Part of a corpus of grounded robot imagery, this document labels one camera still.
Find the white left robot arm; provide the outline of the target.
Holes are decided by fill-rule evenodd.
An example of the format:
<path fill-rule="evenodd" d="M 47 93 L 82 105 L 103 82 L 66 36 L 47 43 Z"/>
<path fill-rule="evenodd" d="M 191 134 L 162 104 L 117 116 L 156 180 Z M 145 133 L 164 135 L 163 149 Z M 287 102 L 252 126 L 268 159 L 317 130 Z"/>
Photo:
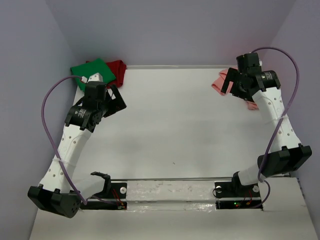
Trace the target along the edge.
<path fill-rule="evenodd" d="M 47 173 L 27 196 L 40 209 L 66 218 L 73 218 L 89 198 L 104 198 L 112 189 L 107 173 L 94 171 L 77 184 L 72 176 L 87 141 L 96 126 L 126 108 L 116 85 L 89 81 L 84 96 L 73 105 L 64 121 L 62 138 L 54 146 L 54 157 Z"/>

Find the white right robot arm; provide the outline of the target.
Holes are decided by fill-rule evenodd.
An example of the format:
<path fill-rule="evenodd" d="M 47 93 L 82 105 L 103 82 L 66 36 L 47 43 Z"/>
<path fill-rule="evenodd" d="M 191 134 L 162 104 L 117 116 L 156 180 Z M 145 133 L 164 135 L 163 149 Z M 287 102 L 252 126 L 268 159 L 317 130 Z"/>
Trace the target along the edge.
<path fill-rule="evenodd" d="M 222 93 L 229 91 L 234 97 L 255 103 L 272 132 L 266 151 L 257 162 L 232 176 L 230 190 L 235 196 L 242 196 L 250 186 L 266 178 L 298 170 L 312 155 L 312 150 L 295 134 L 276 72 L 264 71 L 256 52 L 240 55 L 236 61 L 237 68 L 228 69 Z"/>

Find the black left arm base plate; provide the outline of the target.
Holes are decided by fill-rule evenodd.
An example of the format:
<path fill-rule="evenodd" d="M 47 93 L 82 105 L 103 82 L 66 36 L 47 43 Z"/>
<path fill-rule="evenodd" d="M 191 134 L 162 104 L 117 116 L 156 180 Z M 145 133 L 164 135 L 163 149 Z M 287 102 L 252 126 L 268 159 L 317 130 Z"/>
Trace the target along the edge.
<path fill-rule="evenodd" d="M 127 189 L 126 181 L 112 181 L 108 192 L 96 193 L 87 204 L 81 204 L 81 210 L 126 210 L 127 209 Z"/>

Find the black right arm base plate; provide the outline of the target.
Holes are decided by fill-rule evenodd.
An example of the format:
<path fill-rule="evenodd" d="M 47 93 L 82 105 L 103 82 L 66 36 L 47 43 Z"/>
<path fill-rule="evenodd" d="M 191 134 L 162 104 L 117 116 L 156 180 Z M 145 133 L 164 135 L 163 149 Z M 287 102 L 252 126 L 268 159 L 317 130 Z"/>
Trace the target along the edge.
<path fill-rule="evenodd" d="M 214 183 L 212 195 L 215 197 L 217 210 L 244 210 L 256 208 L 262 198 L 258 184 L 248 185 L 240 190 L 234 190 L 230 181 Z"/>

